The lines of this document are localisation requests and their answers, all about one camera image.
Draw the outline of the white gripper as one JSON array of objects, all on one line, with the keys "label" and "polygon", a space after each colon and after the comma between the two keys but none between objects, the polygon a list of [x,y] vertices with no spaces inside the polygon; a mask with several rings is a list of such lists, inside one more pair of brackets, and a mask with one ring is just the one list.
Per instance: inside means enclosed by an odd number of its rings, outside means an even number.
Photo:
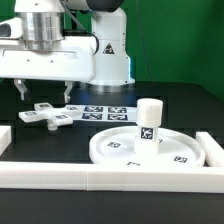
[{"label": "white gripper", "polygon": [[30,51],[20,40],[0,40],[0,78],[13,78],[25,99],[22,79],[66,81],[64,102],[70,102],[73,81],[90,81],[95,76],[96,42],[93,37],[66,36],[51,51]]}]

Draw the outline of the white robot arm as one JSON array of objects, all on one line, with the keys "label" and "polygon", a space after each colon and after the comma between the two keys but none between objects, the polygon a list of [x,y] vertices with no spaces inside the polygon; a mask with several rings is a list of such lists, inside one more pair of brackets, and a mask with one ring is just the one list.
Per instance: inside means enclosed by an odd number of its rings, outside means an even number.
[{"label": "white robot arm", "polygon": [[126,54],[124,0],[16,0],[16,16],[0,22],[0,78],[21,94],[25,81],[77,82],[97,91],[134,83]]}]

